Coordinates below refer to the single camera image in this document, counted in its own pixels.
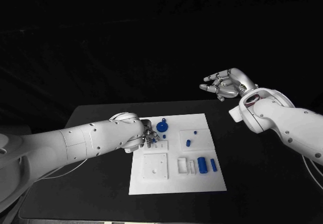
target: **blue cylinder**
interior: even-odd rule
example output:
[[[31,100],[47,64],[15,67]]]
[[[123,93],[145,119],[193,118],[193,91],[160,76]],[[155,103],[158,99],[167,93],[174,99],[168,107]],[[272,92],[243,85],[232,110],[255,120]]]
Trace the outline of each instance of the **blue cylinder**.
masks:
[[[213,161],[213,159],[210,159],[210,164],[211,164],[211,169],[213,169],[213,172],[216,172],[216,171],[217,171],[217,169],[216,169],[216,166],[214,166],[214,161]]]
[[[197,163],[198,163],[200,174],[206,174],[207,173],[207,167],[206,167],[206,161],[204,161],[203,157],[197,158]]]
[[[161,122],[155,126],[158,132],[165,132],[168,129],[168,125],[165,123],[165,119],[161,119]]]

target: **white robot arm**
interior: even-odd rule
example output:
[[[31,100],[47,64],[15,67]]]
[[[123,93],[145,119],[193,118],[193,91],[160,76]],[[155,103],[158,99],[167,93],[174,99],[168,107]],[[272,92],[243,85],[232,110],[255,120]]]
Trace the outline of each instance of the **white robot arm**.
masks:
[[[46,133],[0,134],[0,212],[53,170],[118,148],[149,147],[152,138],[160,140],[151,122],[134,113]]]
[[[229,111],[235,122],[243,121],[255,133],[272,129],[282,143],[309,160],[323,165],[323,116],[295,108],[288,98],[276,90],[258,88],[236,68],[207,76],[214,80],[200,89],[216,93],[217,99],[240,95],[239,105]]]

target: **black table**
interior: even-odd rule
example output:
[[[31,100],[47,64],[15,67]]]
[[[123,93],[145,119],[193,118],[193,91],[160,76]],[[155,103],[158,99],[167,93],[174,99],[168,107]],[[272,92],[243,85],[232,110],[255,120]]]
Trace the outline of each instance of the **black table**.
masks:
[[[237,99],[79,106],[66,127],[109,119],[204,113],[226,192],[128,195],[131,157],[122,149],[87,159],[60,178],[34,183],[21,218],[197,223],[321,223],[323,195],[301,156],[272,130],[255,134],[227,111]],[[59,170],[70,170],[74,164]]]

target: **black curtain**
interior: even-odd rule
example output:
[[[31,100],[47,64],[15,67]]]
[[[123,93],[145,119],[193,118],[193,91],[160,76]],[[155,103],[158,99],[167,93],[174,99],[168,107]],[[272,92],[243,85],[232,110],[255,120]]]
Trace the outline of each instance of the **black curtain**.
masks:
[[[36,133],[63,128],[79,105],[213,99],[201,78],[232,67],[297,107],[321,109],[307,1],[24,1],[1,9],[0,124]]]

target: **robotic hand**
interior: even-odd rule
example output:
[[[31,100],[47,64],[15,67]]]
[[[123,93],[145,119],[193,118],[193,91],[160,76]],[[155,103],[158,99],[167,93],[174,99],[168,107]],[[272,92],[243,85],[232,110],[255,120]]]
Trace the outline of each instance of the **robotic hand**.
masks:
[[[240,95],[239,105],[229,110],[235,122],[243,120],[255,133],[272,129],[282,143],[323,165],[323,116],[295,108],[276,90],[258,88],[236,68],[214,73],[203,80],[214,80],[210,86],[200,84],[200,89],[213,92],[220,101]]]
[[[151,139],[160,140],[151,122],[134,113],[38,134],[0,133],[0,212],[60,167],[118,148],[131,153],[144,142],[149,147]]]

